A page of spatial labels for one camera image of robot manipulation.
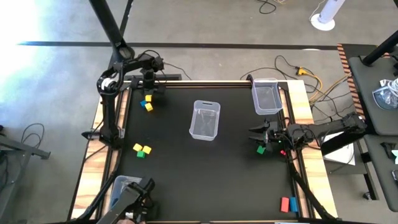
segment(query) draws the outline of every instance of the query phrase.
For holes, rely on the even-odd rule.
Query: blue block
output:
[[[145,101],[145,100],[142,100],[141,102],[139,102],[140,104],[141,104],[141,106],[143,107],[143,108],[145,108],[145,104],[147,104],[147,102]]]
[[[295,197],[290,197],[290,211],[298,212],[297,210],[297,201]]]

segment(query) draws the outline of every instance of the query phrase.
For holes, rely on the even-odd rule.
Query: green block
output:
[[[262,146],[259,146],[258,148],[257,148],[257,152],[258,153],[260,153],[260,154],[262,154],[263,155],[263,153],[266,151],[266,149],[264,148],[264,147],[262,147]]]
[[[145,158],[145,153],[144,153],[144,151],[138,151],[138,152],[137,152],[137,157],[138,157],[138,158]]]

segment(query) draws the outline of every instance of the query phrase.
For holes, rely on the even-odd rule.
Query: gray floor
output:
[[[109,0],[118,23],[127,0]],[[398,29],[397,8],[392,0],[346,1],[331,32],[320,32],[308,23],[317,6],[315,0],[289,0],[275,13],[260,15],[261,4],[248,0],[135,0],[125,33],[128,42],[193,42],[235,44],[379,44]],[[41,1],[27,4],[30,13],[20,22],[17,40],[107,41],[88,2]],[[155,49],[163,58],[182,67],[194,80],[236,80],[258,67],[272,67],[283,55],[294,65],[304,66],[330,86],[343,76],[337,51]],[[13,220],[29,223],[59,222],[67,217],[86,141],[80,136],[90,128],[98,93],[95,81],[108,66],[107,47],[11,47],[0,82],[0,123],[7,134],[18,140],[23,129],[34,122],[46,127],[42,149],[51,159],[33,158],[15,201]],[[280,69],[295,71],[278,61]],[[180,73],[166,67],[166,73]],[[254,72],[255,77],[282,78],[271,70]],[[348,92],[346,83],[331,96]],[[336,100],[339,110],[349,106],[349,96]],[[331,102],[319,103],[327,114],[334,113]],[[351,107],[341,114],[352,111]],[[325,115],[314,110],[314,119]],[[366,191],[361,176],[330,176],[338,214],[345,220],[395,223],[398,215],[381,200],[361,199]]]

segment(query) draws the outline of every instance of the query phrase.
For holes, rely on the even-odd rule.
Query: transparent container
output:
[[[125,175],[117,176],[114,180],[112,193],[111,193],[111,203],[109,203],[108,210],[110,210],[112,206],[119,200],[120,194],[126,188],[127,185],[129,185],[132,182],[139,184],[140,181],[141,178],[139,177],[129,177]]]
[[[194,139],[212,141],[217,136],[221,106],[219,103],[196,100],[189,133]]]
[[[253,81],[251,93],[258,115],[276,114],[282,109],[278,82],[275,78],[258,78]]]

